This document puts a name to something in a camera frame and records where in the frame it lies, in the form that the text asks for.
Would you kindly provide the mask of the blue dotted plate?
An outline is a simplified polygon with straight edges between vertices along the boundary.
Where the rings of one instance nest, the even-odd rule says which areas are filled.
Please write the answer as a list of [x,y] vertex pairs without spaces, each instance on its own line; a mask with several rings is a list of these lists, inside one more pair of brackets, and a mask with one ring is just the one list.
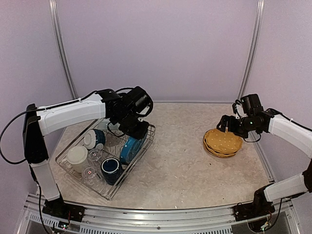
[[123,165],[129,165],[131,161],[136,157],[140,149],[142,148],[147,135],[142,139],[135,139],[128,137],[124,146],[121,149],[119,160]]

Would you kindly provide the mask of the yellow dotted plate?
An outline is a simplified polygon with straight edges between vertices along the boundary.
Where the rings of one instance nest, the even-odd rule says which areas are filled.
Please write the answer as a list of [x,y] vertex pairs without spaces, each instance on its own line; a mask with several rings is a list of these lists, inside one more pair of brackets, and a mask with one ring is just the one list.
[[241,137],[234,135],[232,132],[221,132],[218,129],[210,129],[205,134],[208,144],[214,150],[222,150],[226,153],[234,152],[233,148],[242,140]]
[[240,140],[239,141],[239,144],[237,145],[237,147],[236,147],[236,144],[235,144],[235,147],[233,148],[233,150],[234,150],[234,152],[232,152],[232,153],[226,153],[226,152],[224,152],[224,151],[222,151],[222,150],[214,150],[209,144],[208,144],[208,142],[207,142],[207,140],[206,140],[206,137],[204,137],[203,138],[203,147],[204,147],[204,149],[208,152],[208,153],[210,153],[210,154],[212,154],[212,155],[214,155],[214,156],[216,156],[216,157],[219,157],[219,158],[230,158],[230,157],[233,157],[233,156],[235,156],[236,154],[237,154],[237,152],[241,149],[241,147],[242,147],[242,141]]

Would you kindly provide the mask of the cream bird plate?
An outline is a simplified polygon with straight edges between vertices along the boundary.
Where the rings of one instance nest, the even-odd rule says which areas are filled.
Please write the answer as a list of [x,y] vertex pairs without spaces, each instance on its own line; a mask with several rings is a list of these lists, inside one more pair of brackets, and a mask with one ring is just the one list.
[[214,156],[216,156],[216,157],[219,157],[219,158],[230,158],[230,157],[233,157],[233,156],[235,156],[235,155],[237,154],[237,152],[232,153],[232,154],[217,153],[217,152],[215,152],[214,150],[212,150],[212,149],[210,149],[210,148],[207,148],[206,146],[204,146],[204,149],[205,149],[208,153],[210,153],[210,154],[212,154],[212,155],[214,155]]

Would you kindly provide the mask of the dark blue mug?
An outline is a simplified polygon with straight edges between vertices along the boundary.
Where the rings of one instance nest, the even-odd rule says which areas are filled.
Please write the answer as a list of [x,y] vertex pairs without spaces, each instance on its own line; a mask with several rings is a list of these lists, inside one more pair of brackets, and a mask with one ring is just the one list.
[[123,173],[120,161],[114,157],[105,159],[100,166],[102,175],[109,185],[114,185]]

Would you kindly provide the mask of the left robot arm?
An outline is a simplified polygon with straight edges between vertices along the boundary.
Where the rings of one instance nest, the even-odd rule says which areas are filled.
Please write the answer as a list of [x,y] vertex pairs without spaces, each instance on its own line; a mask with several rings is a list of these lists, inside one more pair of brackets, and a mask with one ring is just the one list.
[[78,123],[104,118],[113,125],[119,124],[118,129],[125,135],[142,139],[149,127],[149,123],[143,121],[143,118],[152,112],[153,107],[152,98],[139,86],[117,91],[93,91],[85,97],[50,106],[37,107],[30,104],[26,111],[12,119],[24,116],[24,159],[14,162],[4,155],[1,157],[11,165],[27,162],[33,180],[44,194],[45,207],[62,217],[68,213],[69,204],[64,202],[54,180],[44,136]]

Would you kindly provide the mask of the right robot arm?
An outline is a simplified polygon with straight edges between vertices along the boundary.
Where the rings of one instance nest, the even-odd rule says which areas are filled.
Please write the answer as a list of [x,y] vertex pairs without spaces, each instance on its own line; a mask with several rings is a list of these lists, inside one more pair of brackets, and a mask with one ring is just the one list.
[[265,145],[273,140],[273,145],[281,144],[276,150],[272,148],[266,151],[286,162],[295,162],[296,156],[304,156],[306,166],[292,171],[284,180],[266,185],[255,191],[252,202],[237,204],[233,207],[237,221],[252,219],[264,215],[273,214],[274,201],[285,198],[299,197],[312,191],[312,131],[293,119],[285,116],[281,111],[273,108],[264,109],[257,94],[249,94],[236,100],[232,105],[234,115],[223,115],[217,124],[217,129],[229,131],[236,136],[247,139],[249,133],[255,132],[270,134],[265,139]]

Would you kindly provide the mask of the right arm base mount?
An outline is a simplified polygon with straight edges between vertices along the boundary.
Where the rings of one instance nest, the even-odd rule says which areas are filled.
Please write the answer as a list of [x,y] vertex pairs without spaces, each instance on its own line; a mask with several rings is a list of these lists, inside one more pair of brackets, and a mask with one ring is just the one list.
[[264,215],[269,215],[275,212],[275,207],[272,202],[257,206],[253,202],[238,203],[233,206],[233,212],[236,221],[253,219]]

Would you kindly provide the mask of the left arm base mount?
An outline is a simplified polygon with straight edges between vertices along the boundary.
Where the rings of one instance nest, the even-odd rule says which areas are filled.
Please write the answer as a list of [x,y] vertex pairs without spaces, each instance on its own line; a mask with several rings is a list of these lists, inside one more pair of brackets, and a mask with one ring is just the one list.
[[79,205],[64,203],[62,205],[44,205],[42,212],[52,217],[66,219],[68,221],[82,222],[85,208]]

